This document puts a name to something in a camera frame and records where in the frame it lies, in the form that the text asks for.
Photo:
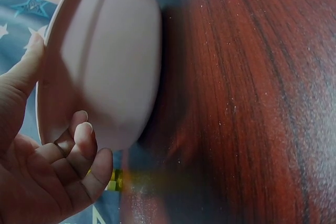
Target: table surface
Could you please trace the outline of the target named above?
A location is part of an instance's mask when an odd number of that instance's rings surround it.
[[[336,223],[336,1],[158,1],[121,223]]]

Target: blue star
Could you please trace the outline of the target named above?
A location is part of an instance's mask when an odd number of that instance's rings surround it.
[[[44,0],[27,0],[25,3],[12,5],[11,8],[16,10],[14,17],[21,13],[32,13],[47,18],[48,14],[43,8],[47,3]]]

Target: fingernail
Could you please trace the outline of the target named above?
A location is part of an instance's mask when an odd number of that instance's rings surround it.
[[[33,33],[29,39],[29,47],[32,47],[33,45],[37,44],[38,42],[40,42],[42,40],[42,37],[40,34],[38,33]]]
[[[90,126],[90,128],[91,128],[91,134],[92,134],[92,132],[93,132],[93,127],[92,127],[92,124],[91,124],[91,123],[89,123],[89,122],[85,122],[85,123],[83,123],[83,124],[86,124],[86,125]]]
[[[89,120],[89,114],[85,110],[81,110],[80,112],[86,115],[86,121]]]

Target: blue fabric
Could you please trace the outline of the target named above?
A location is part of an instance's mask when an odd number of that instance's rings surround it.
[[[0,74],[8,71],[25,52],[33,31],[44,31],[56,6],[44,0],[0,0]],[[35,117],[35,91],[27,102],[21,133],[38,141]],[[114,166],[120,167],[121,153],[114,153]],[[89,208],[62,223],[119,223],[119,193],[105,191]]]

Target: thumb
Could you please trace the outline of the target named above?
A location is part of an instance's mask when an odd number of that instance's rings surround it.
[[[22,126],[27,98],[39,79],[44,59],[44,41],[34,33],[21,61],[0,76],[0,156]]]

